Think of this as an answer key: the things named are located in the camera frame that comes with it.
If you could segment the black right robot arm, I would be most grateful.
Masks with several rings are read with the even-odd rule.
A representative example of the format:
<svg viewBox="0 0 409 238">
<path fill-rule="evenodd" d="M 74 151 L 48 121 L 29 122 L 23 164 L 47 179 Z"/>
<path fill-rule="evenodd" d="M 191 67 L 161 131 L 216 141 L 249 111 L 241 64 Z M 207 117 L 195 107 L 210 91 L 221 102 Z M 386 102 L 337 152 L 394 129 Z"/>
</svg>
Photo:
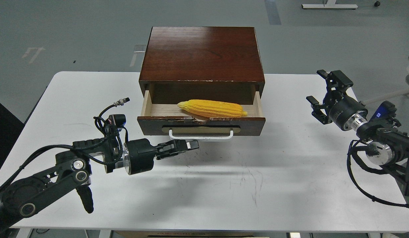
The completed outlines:
<svg viewBox="0 0 409 238">
<path fill-rule="evenodd" d="M 312 107 L 312 116 L 326 125 L 335 123 L 342 131 L 355 131 L 358 140 L 351 141 L 346 166 L 348 174 L 357 189 L 374 202 L 409 208 L 409 204 L 389 202 L 364 191 L 354 178 L 351 161 L 361 169 L 378 175 L 391 175 L 404 187 L 409 197 L 409 136 L 398 131 L 401 126 L 396 119 L 396 107 L 390 101 L 383 101 L 370 119 L 363 104 L 347 95 L 353 82 L 340 70 L 317 74 L 324 78 L 327 93 L 320 103 L 313 96 L 307 96 Z"/>
</svg>

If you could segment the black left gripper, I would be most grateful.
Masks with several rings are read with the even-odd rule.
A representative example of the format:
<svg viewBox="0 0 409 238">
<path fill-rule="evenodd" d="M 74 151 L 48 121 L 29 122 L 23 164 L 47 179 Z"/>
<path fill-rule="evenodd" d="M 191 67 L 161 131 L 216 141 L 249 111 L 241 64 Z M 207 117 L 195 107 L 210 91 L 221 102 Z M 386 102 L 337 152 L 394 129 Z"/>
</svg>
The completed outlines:
<svg viewBox="0 0 409 238">
<path fill-rule="evenodd" d="M 147 172 L 153 169 L 154 158 L 162 160 L 171 158 L 190 150 L 200 148 L 197 140 L 173 139 L 155 147 L 148 139 L 131 140 L 124 144 L 124 167 L 129 175 Z"/>
</svg>

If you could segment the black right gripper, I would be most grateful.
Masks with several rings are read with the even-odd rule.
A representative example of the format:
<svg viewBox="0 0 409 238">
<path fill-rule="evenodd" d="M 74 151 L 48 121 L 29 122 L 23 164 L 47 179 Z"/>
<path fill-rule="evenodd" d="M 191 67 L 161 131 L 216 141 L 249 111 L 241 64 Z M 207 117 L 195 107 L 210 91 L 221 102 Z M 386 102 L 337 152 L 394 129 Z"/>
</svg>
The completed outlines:
<svg viewBox="0 0 409 238">
<path fill-rule="evenodd" d="M 311 115 L 323 125 L 333 122 L 342 131 L 352 130 L 353 121 L 366 118 L 368 114 L 368 110 L 363 105 L 346 93 L 354 83 L 341 70 L 326 72 L 321 69 L 316 73 L 324 78 L 327 93 L 324 104 L 320 104 L 313 96 L 306 97 L 312 107 Z"/>
</svg>

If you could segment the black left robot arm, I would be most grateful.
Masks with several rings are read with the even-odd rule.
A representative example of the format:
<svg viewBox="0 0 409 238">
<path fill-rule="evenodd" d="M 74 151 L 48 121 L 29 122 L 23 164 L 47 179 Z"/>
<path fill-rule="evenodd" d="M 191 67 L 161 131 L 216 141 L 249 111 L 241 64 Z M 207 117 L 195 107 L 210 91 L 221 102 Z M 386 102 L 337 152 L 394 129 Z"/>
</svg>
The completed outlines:
<svg viewBox="0 0 409 238">
<path fill-rule="evenodd" d="M 70 191 L 76 190 L 85 211 L 94 211 L 90 189 L 92 169 L 90 161 L 101 164 L 106 173 L 124 168 L 129 175 L 153 169 L 154 161 L 171 158 L 186 151 L 198 149 L 197 140 L 173 139 L 151 145 L 148 139 L 122 142 L 120 131 L 125 129 L 126 116 L 111 114 L 103 119 L 109 109 L 122 106 L 129 98 L 120 99 L 94 117 L 96 128 L 103 134 L 98 139 L 75 141 L 72 145 L 47 145 L 33 152 L 26 161 L 0 186 L 0 235 L 24 218 L 38 214 Z M 51 149 L 64 149 L 55 155 L 55 166 L 29 177 L 16 177 L 35 158 Z"/>
</svg>

